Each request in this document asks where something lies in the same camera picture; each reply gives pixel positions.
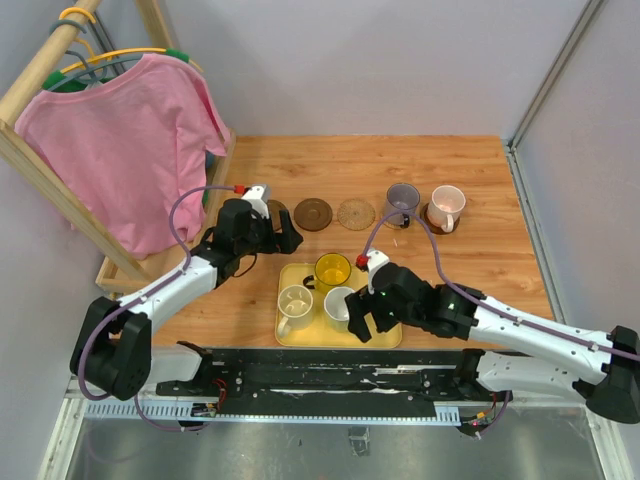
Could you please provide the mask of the white mug green handle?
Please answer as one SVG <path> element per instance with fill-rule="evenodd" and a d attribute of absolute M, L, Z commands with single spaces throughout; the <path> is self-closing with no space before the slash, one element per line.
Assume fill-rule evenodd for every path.
<path fill-rule="evenodd" d="M 324 314 L 328 325 L 336 332 L 348 331 L 349 311 L 346 298 L 353 293 L 352 288 L 341 286 L 331 289 L 325 296 Z"/>

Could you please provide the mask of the brown wooden coaster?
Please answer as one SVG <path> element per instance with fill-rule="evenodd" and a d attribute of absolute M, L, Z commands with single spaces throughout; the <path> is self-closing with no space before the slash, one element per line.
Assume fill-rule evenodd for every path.
<path fill-rule="evenodd" d="M 286 211 L 287 207 L 280 201 L 275 199 L 270 199 L 267 202 L 268 210 L 270 213 L 270 218 L 273 226 L 273 230 L 278 232 L 282 229 L 281 220 L 280 220 L 280 212 L 282 210 Z"/>
<path fill-rule="evenodd" d="M 296 224 L 306 231 L 318 232 L 330 225 L 333 218 L 331 206 L 319 198 L 302 200 L 294 209 Z"/>
<path fill-rule="evenodd" d="M 432 233 L 434 233 L 436 235 L 447 235 L 447 234 L 453 233 L 458 228 L 458 225 L 460 223 L 460 217 L 458 217 L 454 221 L 453 229 L 451 230 L 451 232 L 446 232 L 441 227 L 433 224 L 430 221 L 430 219 L 429 219 L 429 217 L 427 215 L 429 205 L 430 205 L 429 203 L 426 203 L 426 204 L 423 205 L 423 207 L 421 208 L 421 211 L 420 211 L 420 216 L 421 216 L 422 220 L 424 220 L 424 222 L 428 225 L 428 227 L 429 227 L 429 229 L 430 229 L 430 231 Z"/>

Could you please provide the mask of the yellow transparent cup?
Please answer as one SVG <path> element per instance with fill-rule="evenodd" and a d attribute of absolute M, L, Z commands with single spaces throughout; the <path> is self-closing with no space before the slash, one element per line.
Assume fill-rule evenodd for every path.
<path fill-rule="evenodd" d="M 339 253 L 322 255 L 315 263 L 313 273 L 302 284 L 309 290 L 327 294 L 330 290 L 346 286 L 352 273 L 349 260 Z"/>

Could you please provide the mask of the small woven rattan coaster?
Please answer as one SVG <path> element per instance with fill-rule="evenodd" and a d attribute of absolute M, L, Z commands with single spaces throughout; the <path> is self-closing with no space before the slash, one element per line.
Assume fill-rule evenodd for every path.
<path fill-rule="evenodd" d="M 405 212 L 396 213 L 385 219 L 383 225 L 393 230 L 406 230 L 414 223 L 411 215 Z"/>

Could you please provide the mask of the large woven rattan coaster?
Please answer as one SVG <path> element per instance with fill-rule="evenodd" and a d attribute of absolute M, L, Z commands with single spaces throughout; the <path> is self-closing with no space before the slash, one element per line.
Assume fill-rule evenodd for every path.
<path fill-rule="evenodd" d="M 361 231 L 374 222 L 375 209 L 364 199 L 351 198 L 340 204 L 337 218 L 339 223 L 346 229 Z"/>

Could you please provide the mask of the purple translucent mug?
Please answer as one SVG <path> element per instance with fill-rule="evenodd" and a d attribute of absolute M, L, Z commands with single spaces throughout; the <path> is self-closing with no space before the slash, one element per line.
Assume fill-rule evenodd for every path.
<path fill-rule="evenodd" d="M 416 187 L 408 183 L 396 183 L 391 185 L 386 193 L 386 203 L 383 216 L 390 216 L 405 212 L 415 213 L 421 201 L 420 193 Z"/>

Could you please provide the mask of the pink translucent cup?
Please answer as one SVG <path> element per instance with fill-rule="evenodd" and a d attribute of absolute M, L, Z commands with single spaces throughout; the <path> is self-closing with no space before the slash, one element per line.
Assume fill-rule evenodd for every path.
<path fill-rule="evenodd" d="M 451 233 L 466 206 L 464 193 L 453 185 L 438 186 L 431 194 L 427 218 L 432 225 Z"/>

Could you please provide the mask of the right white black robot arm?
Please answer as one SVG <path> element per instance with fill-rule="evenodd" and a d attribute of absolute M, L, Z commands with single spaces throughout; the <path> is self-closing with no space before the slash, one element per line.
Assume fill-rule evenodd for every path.
<path fill-rule="evenodd" d="M 398 324 L 440 338 L 491 343 L 506 353 L 474 350 L 453 375 L 466 400 L 482 393 L 526 391 L 584 401 L 587 408 L 623 424 L 639 421 L 639 335 L 571 328 L 519 311 L 482 292 L 446 281 L 432 286 L 406 267 L 386 263 L 345 299 L 348 330 L 361 342 L 371 331 Z"/>

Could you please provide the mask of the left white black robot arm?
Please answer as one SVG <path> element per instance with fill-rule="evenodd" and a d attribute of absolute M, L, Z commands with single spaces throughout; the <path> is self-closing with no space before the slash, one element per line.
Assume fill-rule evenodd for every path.
<path fill-rule="evenodd" d="M 287 210 L 280 230 L 253 201 L 231 199 L 215 226 L 185 261 L 144 289 L 118 301 L 92 302 L 76 341 L 70 369 L 90 400 L 133 398 L 146 385 L 179 381 L 190 394 L 207 393 L 214 371 L 203 348 L 188 342 L 153 347 L 158 329 L 180 310 L 237 275 L 240 261 L 260 254 L 292 254 L 303 241 Z"/>

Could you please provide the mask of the yellow plastic tray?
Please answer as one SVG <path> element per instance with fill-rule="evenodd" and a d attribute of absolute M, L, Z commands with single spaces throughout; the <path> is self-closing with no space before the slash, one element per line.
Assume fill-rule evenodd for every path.
<path fill-rule="evenodd" d="M 310 263 L 290 263 L 285 265 L 279 276 L 278 297 L 280 292 L 291 285 L 302 285 L 302 280 L 313 273 L 314 265 Z M 276 333 L 277 323 L 280 318 L 278 300 L 274 334 L 276 340 L 285 347 L 295 348 L 326 348 L 326 349 L 393 349 L 402 340 L 403 331 L 400 325 L 396 325 L 386 333 L 378 333 L 371 315 L 365 317 L 372 338 L 367 343 L 362 343 L 350 332 L 339 333 L 334 331 L 326 320 L 324 314 L 325 296 L 315 290 L 310 290 L 314 297 L 313 321 L 303 330 L 293 331 L 284 338 Z"/>

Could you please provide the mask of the cream mug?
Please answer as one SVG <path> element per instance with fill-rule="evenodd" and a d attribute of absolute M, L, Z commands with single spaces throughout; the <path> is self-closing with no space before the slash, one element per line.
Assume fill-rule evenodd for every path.
<path fill-rule="evenodd" d="M 314 297 L 303 285 L 284 288 L 278 297 L 280 314 L 276 333 L 284 338 L 293 331 L 308 328 L 313 321 Z"/>

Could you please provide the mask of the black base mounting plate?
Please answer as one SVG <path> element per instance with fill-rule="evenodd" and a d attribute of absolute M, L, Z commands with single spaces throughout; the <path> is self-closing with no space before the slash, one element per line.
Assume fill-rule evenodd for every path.
<path fill-rule="evenodd" d="M 225 393 L 225 414 L 422 417 L 438 402 L 500 402 L 471 372 L 477 350 L 207 349 L 200 383 L 160 383 L 160 396 Z"/>

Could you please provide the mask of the yellow green hanger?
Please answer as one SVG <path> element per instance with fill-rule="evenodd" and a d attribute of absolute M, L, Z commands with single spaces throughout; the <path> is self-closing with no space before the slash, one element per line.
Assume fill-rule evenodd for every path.
<path fill-rule="evenodd" d="M 199 73 L 203 73 L 204 70 L 200 65 L 197 64 L 195 60 L 193 60 L 186 53 L 181 52 L 175 48 L 175 42 L 173 41 L 173 37 L 170 33 L 168 21 L 165 19 L 163 8 L 160 5 L 159 1 L 136 1 L 136 7 L 138 8 L 139 14 L 142 18 L 144 27 L 147 31 L 149 38 L 152 41 L 152 45 L 150 47 L 132 47 L 132 48 L 124 48 L 117 49 L 111 51 L 105 51 L 101 54 L 95 54 L 94 57 L 90 57 L 90 60 L 100 60 L 104 57 L 117 55 L 117 54 L 133 54 L 140 53 L 142 57 L 146 54 L 155 54 L 155 55 L 164 55 L 177 58 L 184 63 L 189 64 L 191 67 L 194 67 Z M 69 75 L 70 72 L 74 74 L 77 69 L 80 67 L 80 61 L 78 60 L 76 63 L 69 65 L 68 67 L 64 67 L 60 71 L 66 75 Z M 115 79 L 117 76 L 113 73 L 112 70 L 108 71 L 107 77 L 111 77 L 111 80 Z M 73 93 L 72 92 L 58 92 L 58 91 L 49 91 L 49 92 L 57 92 L 57 93 Z"/>

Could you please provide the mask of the grey teal hanger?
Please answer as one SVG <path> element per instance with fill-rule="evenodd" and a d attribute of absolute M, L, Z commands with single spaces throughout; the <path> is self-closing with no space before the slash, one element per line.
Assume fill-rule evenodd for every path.
<path fill-rule="evenodd" d="M 95 41 L 103 48 L 112 45 L 104 27 L 102 26 L 102 23 L 98 19 L 97 13 L 81 13 L 81 16 L 83 18 L 86 18 L 88 21 L 87 26 L 84 26 L 79 22 L 72 20 L 70 18 L 71 14 L 71 11 L 68 11 L 67 13 L 61 13 L 59 15 L 59 18 L 51 25 L 50 33 L 54 33 L 59 27 L 64 25 L 75 27 L 80 33 L 86 33 L 87 29 L 90 29 Z M 95 56 L 91 44 L 87 43 L 81 37 L 76 37 L 75 41 L 85 46 L 89 56 L 86 57 L 74 50 L 67 50 L 65 54 L 67 56 L 73 56 L 78 59 L 80 61 L 80 67 L 74 74 L 70 72 L 69 75 L 62 73 L 60 70 L 53 71 L 42 84 L 43 90 L 72 92 L 83 90 L 89 87 L 99 86 L 111 80 L 111 77 L 107 77 L 109 70 L 112 70 L 115 76 L 122 75 L 126 71 L 126 64 L 137 62 L 142 58 L 142 54 L 140 53 L 129 53 L 111 55 L 100 60 L 90 60 L 90 57 Z"/>

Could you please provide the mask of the aluminium frame rail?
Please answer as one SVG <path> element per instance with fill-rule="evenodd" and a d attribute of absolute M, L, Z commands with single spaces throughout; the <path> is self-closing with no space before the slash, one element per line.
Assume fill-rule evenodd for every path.
<path fill-rule="evenodd" d="M 549 99 L 554 88 L 564 74 L 580 44 L 606 5 L 606 0 L 588 0 L 585 3 L 561 48 L 554 57 L 541 84 L 536 90 L 536 93 L 525 110 L 521 120 L 518 122 L 513 134 L 503 141 L 503 145 L 508 155 L 513 155 L 518 146 L 524 140 L 536 117 L 543 109 L 546 101 Z"/>

